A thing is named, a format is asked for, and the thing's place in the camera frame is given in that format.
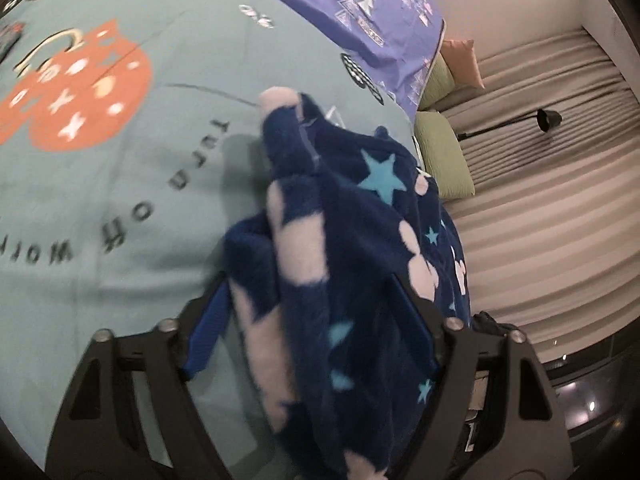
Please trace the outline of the navy fleece star garment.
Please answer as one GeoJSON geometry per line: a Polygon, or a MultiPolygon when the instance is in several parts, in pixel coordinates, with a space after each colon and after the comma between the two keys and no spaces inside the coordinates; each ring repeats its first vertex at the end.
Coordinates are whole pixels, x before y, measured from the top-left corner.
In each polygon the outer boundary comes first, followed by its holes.
{"type": "Polygon", "coordinates": [[[437,365],[405,300],[469,322],[462,243],[435,179],[385,128],[332,124],[309,97],[259,99],[265,208],[224,237],[250,374],[304,471],[382,479],[430,400],[437,365]]]}

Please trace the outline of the beige pleated curtain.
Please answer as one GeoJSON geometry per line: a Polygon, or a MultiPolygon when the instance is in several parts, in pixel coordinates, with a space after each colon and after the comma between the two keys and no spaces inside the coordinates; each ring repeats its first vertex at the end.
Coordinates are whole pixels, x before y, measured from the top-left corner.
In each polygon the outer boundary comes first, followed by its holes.
{"type": "Polygon", "coordinates": [[[521,327],[541,361],[585,349],[639,315],[639,103],[588,32],[480,62],[484,89],[438,104],[457,132],[556,110],[465,140],[475,195],[449,204],[472,307],[521,327]]]}

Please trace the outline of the green pillow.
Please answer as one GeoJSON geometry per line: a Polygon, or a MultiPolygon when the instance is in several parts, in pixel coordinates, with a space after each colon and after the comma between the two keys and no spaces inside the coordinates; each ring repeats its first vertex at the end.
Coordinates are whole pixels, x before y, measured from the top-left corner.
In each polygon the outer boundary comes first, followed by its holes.
{"type": "Polygon", "coordinates": [[[438,101],[446,98],[448,94],[454,91],[454,88],[456,88],[454,76],[452,76],[446,61],[439,53],[432,63],[432,70],[422,93],[418,110],[427,110],[438,101]]]}
{"type": "Polygon", "coordinates": [[[465,200],[475,185],[454,129],[437,112],[419,112],[414,138],[425,170],[435,179],[443,200],[465,200]]]}

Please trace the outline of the teal printed bed sheet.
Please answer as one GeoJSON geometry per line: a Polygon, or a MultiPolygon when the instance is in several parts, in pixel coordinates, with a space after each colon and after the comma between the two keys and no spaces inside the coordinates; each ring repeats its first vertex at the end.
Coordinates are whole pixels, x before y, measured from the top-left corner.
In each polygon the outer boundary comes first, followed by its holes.
{"type": "Polygon", "coordinates": [[[278,0],[6,0],[1,65],[1,416],[37,464],[90,336],[198,296],[262,208],[259,95],[411,141],[342,51],[278,0]]]}

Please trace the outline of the black floor lamp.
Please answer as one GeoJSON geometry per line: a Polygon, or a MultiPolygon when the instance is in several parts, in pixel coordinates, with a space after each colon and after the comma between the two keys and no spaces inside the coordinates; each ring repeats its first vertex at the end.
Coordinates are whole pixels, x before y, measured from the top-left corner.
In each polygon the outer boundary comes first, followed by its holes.
{"type": "Polygon", "coordinates": [[[552,129],[559,127],[559,125],[562,124],[562,115],[559,112],[557,112],[556,110],[545,110],[544,108],[538,108],[538,110],[536,110],[536,112],[533,114],[512,118],[507,120],[506,122],[500,122],[500,124],[484,128],[482,130],[457,133],[456,138],[458,141],[469,140],[475,138],[476,136],[482,136],[485,133],[496,131],[506,126],[513,126],[519,124],[520,122],[527,122],[529,119],[535,119],[538,129],[543,133],[548,133],[552,129]]]}

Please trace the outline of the peach pink pillow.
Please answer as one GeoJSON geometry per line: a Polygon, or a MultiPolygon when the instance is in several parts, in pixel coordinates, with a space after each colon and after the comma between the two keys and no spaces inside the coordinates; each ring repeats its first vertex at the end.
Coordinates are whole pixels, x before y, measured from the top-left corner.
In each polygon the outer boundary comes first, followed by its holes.
{"type": "Polygon", "coordinates": [[[475,55],[473,39],[445,39],[440,47],[440,54],[449,67],[454,81],[459,86],[484,89],[484,81],[480,76],[480,68],[475,55]]]}

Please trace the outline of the purple printed duvet cover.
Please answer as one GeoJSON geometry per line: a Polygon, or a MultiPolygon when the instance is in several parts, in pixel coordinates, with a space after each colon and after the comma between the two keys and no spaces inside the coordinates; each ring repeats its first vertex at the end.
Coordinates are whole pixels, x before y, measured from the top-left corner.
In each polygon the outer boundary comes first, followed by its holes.
{"type": "Polygon", "coordinates": [[[444,40],[435,0],[280,0],[345,50],[372,81],[416,116],[444,40]]]}

